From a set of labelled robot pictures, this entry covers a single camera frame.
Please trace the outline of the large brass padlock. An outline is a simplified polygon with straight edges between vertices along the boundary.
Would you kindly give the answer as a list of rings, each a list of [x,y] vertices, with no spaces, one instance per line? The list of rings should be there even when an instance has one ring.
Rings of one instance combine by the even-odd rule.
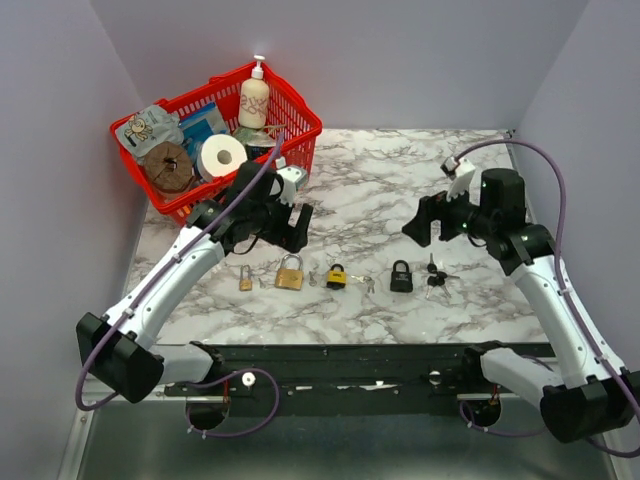
[[[289,253],[281,259],[274,286],[278,289],[300,291],[303,286],[303,260],[298,254]]]

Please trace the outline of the black key bunch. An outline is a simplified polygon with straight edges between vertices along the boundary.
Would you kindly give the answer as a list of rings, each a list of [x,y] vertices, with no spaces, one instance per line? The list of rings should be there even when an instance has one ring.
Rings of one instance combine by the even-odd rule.
[[[447,298],[451,298],[452,295],[447,287],[447,281],[459,279],[459,276],[441,270],[437,266],[433,254],[429,255],[426,268],[428,272],[426,297],[430,298],[431,295],[439,289]]]

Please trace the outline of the black padlock with keys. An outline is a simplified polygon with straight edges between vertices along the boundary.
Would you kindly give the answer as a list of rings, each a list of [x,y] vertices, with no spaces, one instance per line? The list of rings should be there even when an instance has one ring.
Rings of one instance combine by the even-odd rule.
[[[414,289],[412,271],[405,260],[393,263],[390,276],[390,290],[396,293],[411,293]]]

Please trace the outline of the yellow padlock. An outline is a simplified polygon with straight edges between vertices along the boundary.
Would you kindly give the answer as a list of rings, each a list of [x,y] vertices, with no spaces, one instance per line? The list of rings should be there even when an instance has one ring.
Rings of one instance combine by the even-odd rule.
[[[339,264],[333,264],[326,277],[326,287],[332,290],[341,290],[346,287],[347,274],[344,267]]]

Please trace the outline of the small brass padlock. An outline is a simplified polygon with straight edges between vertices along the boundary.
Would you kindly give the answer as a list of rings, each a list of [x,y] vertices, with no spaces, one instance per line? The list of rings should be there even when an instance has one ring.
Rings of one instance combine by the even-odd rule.
[[[251,291],[253,288],[252,270],[248,264],[240,267],[239,290],[241,292]]]

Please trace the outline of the yellow padlock key bunch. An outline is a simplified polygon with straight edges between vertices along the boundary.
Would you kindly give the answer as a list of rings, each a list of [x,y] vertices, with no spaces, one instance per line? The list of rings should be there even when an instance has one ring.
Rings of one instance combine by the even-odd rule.
[[[367,275],[352,275],[351,278],[356,282],[362,283],[366,286],[368,293],[375,292],[375,280]]]

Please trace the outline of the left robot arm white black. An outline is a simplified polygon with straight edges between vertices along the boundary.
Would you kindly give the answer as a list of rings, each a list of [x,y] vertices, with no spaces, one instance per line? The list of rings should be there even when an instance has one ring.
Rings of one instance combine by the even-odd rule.
[[[171,248],[140,283],[106,313],[86,313],[76,325],[83,375],[93,375],[114,394],[138,403],[160,385],[188,382],[201,395],[222,380],[212,350],[204,345],[158,349],[162,326],[185,295],[237,244],[254,237],[296,254],[307,244],[313,208],[289,219],[308,173],[298,166],[245,162],[219,198],[198,203]]]

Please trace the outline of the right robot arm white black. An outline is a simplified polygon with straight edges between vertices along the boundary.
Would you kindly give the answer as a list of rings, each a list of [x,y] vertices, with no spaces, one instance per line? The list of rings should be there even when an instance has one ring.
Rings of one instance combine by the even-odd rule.
[[[486,342],[468,349],[459,370],[462,384],[474,392],[491,384],[507,388],[536,407],[562,443],[627,426],[639,374],[607,345],[581,301],[566,297],[569,278],[549,230],[526,219],[524,179],[511,169],[486,170],[478,204],[468,192],[425,196],[402,231],[427,247],[433,222],[440,224],[442,241],[460,235],[484,241],[533,308],[558,362],[551,371],[506,345]]]

